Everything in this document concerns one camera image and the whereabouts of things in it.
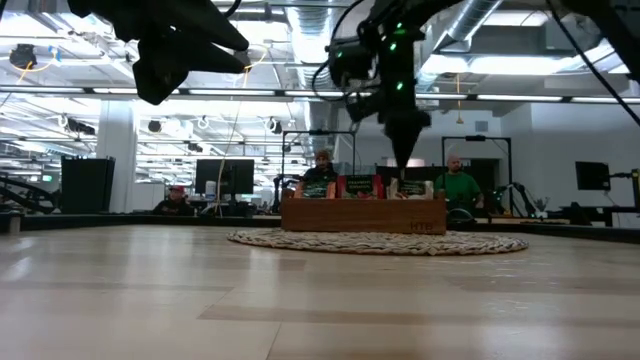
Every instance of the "man in green shirt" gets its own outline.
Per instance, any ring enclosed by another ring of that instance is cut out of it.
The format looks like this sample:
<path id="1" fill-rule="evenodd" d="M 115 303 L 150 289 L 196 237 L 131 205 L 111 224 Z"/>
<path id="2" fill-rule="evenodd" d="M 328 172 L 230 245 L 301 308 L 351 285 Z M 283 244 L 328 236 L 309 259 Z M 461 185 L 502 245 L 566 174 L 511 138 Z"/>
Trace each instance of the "man in green shirt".
<path id="1" fill-rule="evenodd" d="M 460 158 L 456 155 L 449 156 L 447 160 L 446 178 L 440 175 L 435 183 L 435 190 L 439 194 L 445 193 L 449 203 L 456 207 L 471 210 L 474 207 L 481 209 L 484 207 L 484 196 L 480 191 L 478 183 L 462 172 Z"/>

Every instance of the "wooden crate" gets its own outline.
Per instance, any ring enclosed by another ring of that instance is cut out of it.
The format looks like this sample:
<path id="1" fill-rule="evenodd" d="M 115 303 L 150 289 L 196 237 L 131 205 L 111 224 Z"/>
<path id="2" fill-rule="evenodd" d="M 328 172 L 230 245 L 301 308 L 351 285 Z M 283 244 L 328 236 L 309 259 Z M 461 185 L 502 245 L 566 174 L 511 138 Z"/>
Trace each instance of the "wooden crate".
<path id="1" fill-rule="evenodd" d="M 446 203 L 438 200 L 284 199 L 289 231 L 386 232 L 444 235 Z"/>

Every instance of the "woven rug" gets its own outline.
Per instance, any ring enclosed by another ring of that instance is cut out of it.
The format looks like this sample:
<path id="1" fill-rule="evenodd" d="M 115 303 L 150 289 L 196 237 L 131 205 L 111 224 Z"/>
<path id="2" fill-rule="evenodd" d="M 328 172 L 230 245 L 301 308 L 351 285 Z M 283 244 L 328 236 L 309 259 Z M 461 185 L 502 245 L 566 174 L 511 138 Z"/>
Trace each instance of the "woven rug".
<path id="1" fill-rule="evenodd" d="M 508 253 L 529 247 L 527 241 L 508 236 L 455 231 L 440 236 L 257 229 L 236 231 L 229 234 L 227 239 L 276 249 L 370 255 L 481 255 Z"/>

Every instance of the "black monitor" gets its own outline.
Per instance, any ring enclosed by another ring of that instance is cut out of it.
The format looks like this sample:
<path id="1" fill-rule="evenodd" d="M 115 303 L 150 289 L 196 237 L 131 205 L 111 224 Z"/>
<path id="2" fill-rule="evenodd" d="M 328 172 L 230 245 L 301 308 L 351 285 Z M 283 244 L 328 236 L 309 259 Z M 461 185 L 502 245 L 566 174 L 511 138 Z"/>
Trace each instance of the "black monitor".
<path id="1" fill-rule="evenodd" d="M 196 193 L 204 194 L 207 181 L 218 182 L 222 160 L 198 160 L 196 163 Z M 253 194 L 254 160 L 225 160 L 220 192 L 222 194 Z"/>
<path id="2" fill-rule="evenodd" d="M 608 164 L 576 161 L 576 178 L 578 190 L 611 190 Z"/>

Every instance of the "black shirt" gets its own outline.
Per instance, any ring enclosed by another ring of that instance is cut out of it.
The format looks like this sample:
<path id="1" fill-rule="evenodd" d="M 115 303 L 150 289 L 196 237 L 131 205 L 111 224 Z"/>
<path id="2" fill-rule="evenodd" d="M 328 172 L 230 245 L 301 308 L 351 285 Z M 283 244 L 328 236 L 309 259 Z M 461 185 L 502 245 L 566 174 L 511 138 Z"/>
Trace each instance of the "black shirt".
<path id="1" fill-rule="evenodd" d="M 154 215 L 168 215 L 168 216 L 191 216 L 193 215 L 193 208 L 187 204 L 184 199 L 179 202 L 173 200 L 161 201 L 155 209 L 153 209 Z"/>
<path id="2" fill-rule="evenodd" d="M 321 169 L 319 167 L 314 167 L 312 169 L 307 170 L 304 173 L 304 177 L 302 181 L 310 182 L 310 181 L 331 181 L 335 182 L 338 178 L 338 173 L 333 170 L 333 165 L 329 164 L 326 168 Z"/>

